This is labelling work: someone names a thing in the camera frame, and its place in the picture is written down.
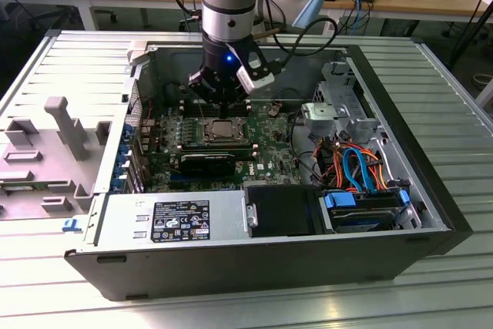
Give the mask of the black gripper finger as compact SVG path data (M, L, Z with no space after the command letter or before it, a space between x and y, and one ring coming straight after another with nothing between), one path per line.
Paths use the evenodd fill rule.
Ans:
M218 116L225 119L228 114L228 103L222 79L212 70L202 68L188 76L188 87L204 102L218 110Z
M229 117L235 106L241 105L248 96L236 75L226 75L226 117Z

